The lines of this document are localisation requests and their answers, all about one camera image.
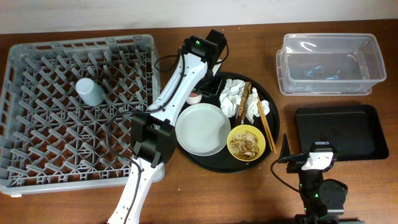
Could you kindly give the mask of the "large white napkin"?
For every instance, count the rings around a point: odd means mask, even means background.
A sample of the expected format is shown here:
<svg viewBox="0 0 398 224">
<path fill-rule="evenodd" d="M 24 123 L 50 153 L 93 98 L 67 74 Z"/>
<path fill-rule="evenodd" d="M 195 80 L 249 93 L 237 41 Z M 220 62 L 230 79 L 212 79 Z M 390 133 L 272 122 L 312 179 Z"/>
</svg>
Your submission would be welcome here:
<svg viewBox="0 0 398 224">
<path fill-rule="evenodd" d="M 225 116 L 232 118 L 236 116 L 241 103 L 246 83 L 242 80 L 227 79 L 224 89 L 220 93 L 220 108 Z"/>
</svg>

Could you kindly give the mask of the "pink cup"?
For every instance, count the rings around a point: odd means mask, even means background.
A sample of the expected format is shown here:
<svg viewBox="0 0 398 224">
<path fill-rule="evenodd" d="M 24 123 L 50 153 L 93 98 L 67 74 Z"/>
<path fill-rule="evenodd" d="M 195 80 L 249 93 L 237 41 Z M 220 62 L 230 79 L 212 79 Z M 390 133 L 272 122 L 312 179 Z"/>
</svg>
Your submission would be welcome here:
<svg viewBox="0 0 398 224">
<path fill-rule="evenodd" d="M 188 103 L 189 105 L 195 105 L 201 102 L 201 99 L 202 99 L 202 94 L 192 92 L 189 94 L 186 103 Z"/>
</svg>

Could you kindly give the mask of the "brown gold snack wrapper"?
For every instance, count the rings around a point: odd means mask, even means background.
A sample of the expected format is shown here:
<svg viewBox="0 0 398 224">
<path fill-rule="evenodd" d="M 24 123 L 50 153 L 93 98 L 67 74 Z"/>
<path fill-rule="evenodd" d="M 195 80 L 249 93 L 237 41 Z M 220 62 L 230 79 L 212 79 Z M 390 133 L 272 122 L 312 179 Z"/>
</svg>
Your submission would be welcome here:
<svg viewBox="0 0 398 224">
<path fill-rule="evenodd" d="M 236 114 L 235 120 L 234 120 L 234 126 L 239 126 L 244 124 L 244 119 L 246 116 L 246 103 L 248 100 L 248 97 L 251 93 L 251 82 L 246 82 L 245 87 L 244 87 L 244 92 L 241 98 L 240 106 L 238 109 L 238 112 Z"/>
</svg>

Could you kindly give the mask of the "white round plate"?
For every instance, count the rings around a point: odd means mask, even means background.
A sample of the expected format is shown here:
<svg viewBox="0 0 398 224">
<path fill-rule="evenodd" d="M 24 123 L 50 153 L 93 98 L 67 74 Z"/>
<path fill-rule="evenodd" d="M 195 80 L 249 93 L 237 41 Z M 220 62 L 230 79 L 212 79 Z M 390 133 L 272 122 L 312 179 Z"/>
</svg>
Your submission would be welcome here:
<svg viewBox="0 0 398 224">
<path fill-rule="evenodd" d="M 196 156 L 212 156 L 226 146 L 231 124 L 219 107 L 199 103 L 180 113 L 175 131 L 184 150 Z"/>
</svg>

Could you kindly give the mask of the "small white napkin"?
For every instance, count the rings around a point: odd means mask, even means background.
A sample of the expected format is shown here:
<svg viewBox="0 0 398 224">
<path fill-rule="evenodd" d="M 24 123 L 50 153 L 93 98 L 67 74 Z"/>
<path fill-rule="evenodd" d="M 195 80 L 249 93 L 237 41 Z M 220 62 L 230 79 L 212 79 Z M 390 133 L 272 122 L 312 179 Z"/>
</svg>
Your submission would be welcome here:
<svg viewBox="0 0 398 224">
<path fill-rule="evenodd" d="M 257 92 L 256 88 L 251 89 L 251 94 L 248 96 L 247 102 L 246 102 L 246 118 L 247 120 L 253 124 L 254 123 L 254 117 L 260 117 L 259 109 L 258 109 L 258 100 L 259 99 L 259 94 Z M 269 102 L 267 100 L 261 100 L 261 105 L 262 109 L 265 115 L 268 115 L 270 113 L 270 107 L 269 107 Z"/>
</svg>

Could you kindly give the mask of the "light blue cup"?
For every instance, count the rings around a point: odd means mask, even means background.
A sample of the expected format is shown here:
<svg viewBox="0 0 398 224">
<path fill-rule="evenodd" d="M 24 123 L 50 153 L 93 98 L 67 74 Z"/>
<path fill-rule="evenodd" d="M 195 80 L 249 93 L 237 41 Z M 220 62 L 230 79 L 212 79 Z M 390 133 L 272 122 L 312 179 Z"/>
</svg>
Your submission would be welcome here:
<svg viewBox="0 0 398 224">
<path fill-rule="evenodd" d="M 90 78 L 81 78 L 75 85 L 76 92 L 88 106 L 97 106 L 104 100 L 103 88 Z"/>
</svg>

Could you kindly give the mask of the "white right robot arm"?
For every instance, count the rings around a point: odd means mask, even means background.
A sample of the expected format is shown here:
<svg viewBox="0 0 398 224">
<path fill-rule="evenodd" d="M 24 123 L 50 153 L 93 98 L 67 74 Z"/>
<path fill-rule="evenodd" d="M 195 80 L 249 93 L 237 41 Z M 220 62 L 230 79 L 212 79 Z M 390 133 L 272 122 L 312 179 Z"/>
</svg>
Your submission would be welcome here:
<svg viewBox="0 0 398 224">
<path fill-rule="evenodd" d="M 313 142 L 308 152 L 291 154 L 287 136 L 283 136 L 279 158 L 273 163 L 286 164 L 288 174 L 298 174 L 299 184 L 295 188 L 277 178 L 288 188 L 299 193 L 304 214 L 297 214 L 293 222 L 298 224 L 316 223 L 362 223 L 358 219 L 340 219 L 345 212 L 344 203 L 348 186 L 339 180 L 324 179 L 336 161 L 337 149 L 328 141 Z"/>
</svg>

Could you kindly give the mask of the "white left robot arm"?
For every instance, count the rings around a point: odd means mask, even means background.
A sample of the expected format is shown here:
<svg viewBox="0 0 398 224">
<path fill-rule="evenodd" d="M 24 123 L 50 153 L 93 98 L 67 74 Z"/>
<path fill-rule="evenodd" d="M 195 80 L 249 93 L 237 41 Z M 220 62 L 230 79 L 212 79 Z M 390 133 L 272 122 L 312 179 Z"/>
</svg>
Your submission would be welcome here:
<svg viewBox="0 0 398 224">
<path fill-rule="evenodd" d="M 193 90 L 207 85 L 218 73 L 228 52 L 224 33 L 211 30 L 206 38 L 191 36 L 178 50 L 174 73 L 161 94 L 145 111 L 132 110 L 116 114 L 109 121 L 127 116 L 131 120 L 133 153 L 127 183 L 108 223 L 139 223 L 149 189 L 165 175 L 165 163 L 177 147 L 175 123 Z"/>
</svg>

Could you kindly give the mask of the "grey dishwasher rack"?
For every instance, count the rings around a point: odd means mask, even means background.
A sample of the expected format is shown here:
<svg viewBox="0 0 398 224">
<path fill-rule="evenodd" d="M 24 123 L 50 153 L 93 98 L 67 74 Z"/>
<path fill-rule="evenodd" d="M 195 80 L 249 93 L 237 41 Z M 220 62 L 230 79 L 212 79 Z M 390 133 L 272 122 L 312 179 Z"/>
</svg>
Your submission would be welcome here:
<svg viewBox="0 0 398 224">
<path fill-rule="evenodd" d="M 12 197 L 124 185 L 130 121 L 160 93 L 154 38 L 148 34 L 16 44 L 1 88 L 1 192 Z M 99 84 L 88 106 L 81 78 Z"/>
</svg>

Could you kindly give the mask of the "yellow bowl with food scraps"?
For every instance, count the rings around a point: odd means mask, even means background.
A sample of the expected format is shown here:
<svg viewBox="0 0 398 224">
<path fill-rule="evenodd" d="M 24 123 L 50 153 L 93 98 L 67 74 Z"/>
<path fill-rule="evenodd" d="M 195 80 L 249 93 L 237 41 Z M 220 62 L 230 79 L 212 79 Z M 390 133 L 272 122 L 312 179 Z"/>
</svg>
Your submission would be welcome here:
<svg viewBox="0 0 398 224">
<path fill-rule="evenodd" d="M 227 148 L 237 160 L 252 162 L 266 151 L 266 139 L 255 126 L 242 124 L 231 130 L 227 137 Z"/>
</svg>

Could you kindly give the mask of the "black rectangular tray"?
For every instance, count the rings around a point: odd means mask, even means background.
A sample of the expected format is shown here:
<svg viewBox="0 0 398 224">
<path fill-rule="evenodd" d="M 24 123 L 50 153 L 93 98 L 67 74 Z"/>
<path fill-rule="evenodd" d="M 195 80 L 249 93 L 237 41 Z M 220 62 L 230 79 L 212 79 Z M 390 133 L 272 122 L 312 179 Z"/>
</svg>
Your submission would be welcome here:
<svg viewBox="0 0 398 224">
<path fill-rule="evenodd" d="M 386 159 L 389 150 L 376 109 L 371 105 L 300 108 L 295 114 L 300 150 L 327 140 L 338 161 Z"/>
</svg>

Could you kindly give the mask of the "round black tray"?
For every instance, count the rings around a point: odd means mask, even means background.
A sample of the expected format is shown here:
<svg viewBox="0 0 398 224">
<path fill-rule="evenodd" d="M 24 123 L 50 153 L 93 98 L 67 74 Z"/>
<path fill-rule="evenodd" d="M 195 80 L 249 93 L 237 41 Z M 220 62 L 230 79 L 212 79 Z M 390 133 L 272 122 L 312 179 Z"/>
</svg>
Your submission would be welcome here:
<svg viewBox="0 0 398 224">
<path fill-rule="evenodd" d="M 268 115 L 266 115 L 266 118 L 270 127 L 273 140 L 274 141 L 278 140 L 279 131 L 280 131 L 279 113 L 274 103 L 274 100 L 272 99 L 270 94 L 266 91 L 266 89 L 264 89 L 264 87 L 262 87 L 260 84 L 258 84 L 251 78 L 245 77 L 244 75 L 232 72 L 219 72 L 215 76 L 217 75 L 222 78 L 220 89 L 218 90 L 216 96 L 205 96 L 204 102 L 209 103 L 211 105 L 220 106 L 220 101 L 219 101 L 220 93 L 224 89 L 227 79 L 232 79 L 232 80 L 238 79 L 245 82 L 251 82 L 252 86 L 257 89 L 260 99 L 267 100 L 269 102 L 269 107 L 271 111 Z M 182 151 L 182 153 L 185 156 L 187 156 L 196 165 L 204 169 L 210 170 L 212 172 L 220 172 L 220 173 L 235 173 L 251 169 L 260 164 L 271 153 L 271 148 L 269 146 L 266 146 L 266 151 L 264 155 L 261 156 L 259 159 L 252 162 L 244 162 L 237 160 L 235 157 L 233 157 L 228 151 L 227 147 L 224 147 L 220 152 L 217 152 L 216 154 L 210 156 L 196 156 L 194 154 L 187 152 L 185 149 L 183 149 L 182 146 L 180 146 L 179 148 Z"/>
</svg>

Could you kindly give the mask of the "clear plastic bin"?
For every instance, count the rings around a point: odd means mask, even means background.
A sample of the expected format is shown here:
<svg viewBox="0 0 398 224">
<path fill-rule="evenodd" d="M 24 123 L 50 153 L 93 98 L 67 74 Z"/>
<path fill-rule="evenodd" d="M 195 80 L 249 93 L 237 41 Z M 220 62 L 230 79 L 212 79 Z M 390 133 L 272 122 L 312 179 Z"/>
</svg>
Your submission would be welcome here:
<svg viewBox="0 0 398 224">
<path fill-rule="evenodd" d="M 276 70 L 285 96 L 366 96 L 387 78 L 372 34 L 287 34 L 276 53 Z"/>
</svg>

